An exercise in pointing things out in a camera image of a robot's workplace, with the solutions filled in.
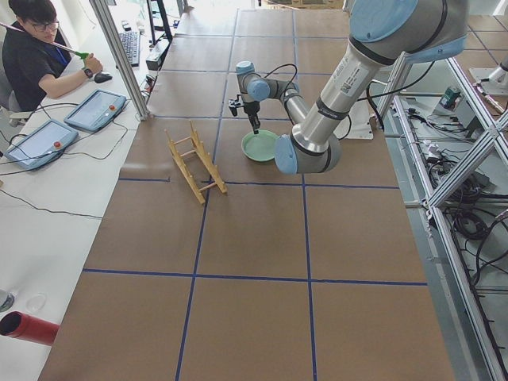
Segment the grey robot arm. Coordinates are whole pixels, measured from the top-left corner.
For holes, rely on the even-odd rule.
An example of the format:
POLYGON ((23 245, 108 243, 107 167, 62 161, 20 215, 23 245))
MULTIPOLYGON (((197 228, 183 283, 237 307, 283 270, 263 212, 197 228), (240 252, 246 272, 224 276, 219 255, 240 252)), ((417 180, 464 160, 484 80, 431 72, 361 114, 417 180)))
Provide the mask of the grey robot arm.
POLYGON ((464 50, 467 1, 356 1, 349 18, 348 46, 321 94, 308 106, 290 81, 263 78, 250 61, 236 66, 240 93, 229 100, 259 129, 260 102, 278 99, 294 122, 275 143, 275 162, 285 174, 322 173, 341 157, 334 131, 382 67, 406 53, 411 63, 447 59, 464 50))

